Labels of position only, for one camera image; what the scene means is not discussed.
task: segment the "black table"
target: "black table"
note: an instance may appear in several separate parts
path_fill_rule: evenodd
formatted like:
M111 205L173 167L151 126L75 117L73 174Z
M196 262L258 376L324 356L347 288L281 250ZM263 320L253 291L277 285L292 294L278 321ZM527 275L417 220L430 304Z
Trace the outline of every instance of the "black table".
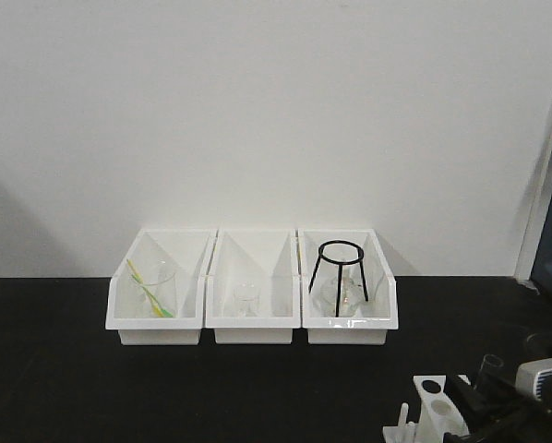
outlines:
M552 302L505 278L398 278L384 346L122 346L108 279L0 279L0 442L382 442L412 375L514 371Z

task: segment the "plastic bin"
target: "plastic bin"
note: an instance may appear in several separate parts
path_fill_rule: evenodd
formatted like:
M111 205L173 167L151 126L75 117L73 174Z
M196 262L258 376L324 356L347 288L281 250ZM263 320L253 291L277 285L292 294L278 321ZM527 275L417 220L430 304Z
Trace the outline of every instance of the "plastic bin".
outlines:
M205 320L217 343L292 341L301 326L297 259L293 230L219 231ZM243 309L242 295L252 298Z
M110 281L106 328L123 344L198 344L204 318L205 279L216 230L143 229ZM147 269L162 260L175 268L174 317L143 314L147 297L126 261Z
M330 240L345 240L360 245L365 252L366 288L370 303L358 308L353 317L326 317L318 308L316 293L325 280L334 277L335 269L318 272L309 293L309 282L318 258L318 248ZM303 282L303 328L310 343L384 344L387 331L397 329L397 294L395 279L371 229L299 230L299 256Z

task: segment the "gray device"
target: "gray device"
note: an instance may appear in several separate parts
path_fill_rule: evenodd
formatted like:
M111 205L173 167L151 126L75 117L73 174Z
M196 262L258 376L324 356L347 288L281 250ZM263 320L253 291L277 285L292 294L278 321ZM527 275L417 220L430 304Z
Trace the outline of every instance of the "gray device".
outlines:
M515 387L521 395L552 408L552 358L520 365Z

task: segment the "wire stand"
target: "wire stand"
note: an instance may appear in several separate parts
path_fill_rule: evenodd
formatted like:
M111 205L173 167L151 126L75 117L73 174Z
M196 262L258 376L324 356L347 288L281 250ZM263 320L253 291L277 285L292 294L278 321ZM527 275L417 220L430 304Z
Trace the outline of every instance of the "wire stand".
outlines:
M340 260L334 260L333 258L329 258L324 254L324 250L327 245L351 246L356 249L358 258L354 260L347 260L347 261L340 261ZM342 270L344 266L355 265L356 263L360 265L360 276L362 277L362 291L365 295L365 300L368 301L368 290L366 289L366 279L365 279L365 266L363 263L364 257L365 257L365 250L362 247L360 247L356 243L347 242L345 240L330 240L328 242L325 242L319 247L317 263L315 263L315 269L313 269L313 276L311 277L311 283L309 283L309 293L311 293L311 290L313 289L313 283L315 282L315 276L317 275L317 269L319 268L321 259L324 259L325 261L327 261L328 263L331 263L332 265L336 265L338 267L338 296L335 302L335 317L340 316L340 297L342 295Z

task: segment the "white wall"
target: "white wall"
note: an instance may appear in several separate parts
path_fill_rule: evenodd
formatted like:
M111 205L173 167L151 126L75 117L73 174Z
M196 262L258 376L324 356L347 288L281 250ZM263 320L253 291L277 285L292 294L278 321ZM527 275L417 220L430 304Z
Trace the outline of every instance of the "white wall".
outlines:
M511 275L551 99L552 0L0 1L0 276L111 275L141 225Z

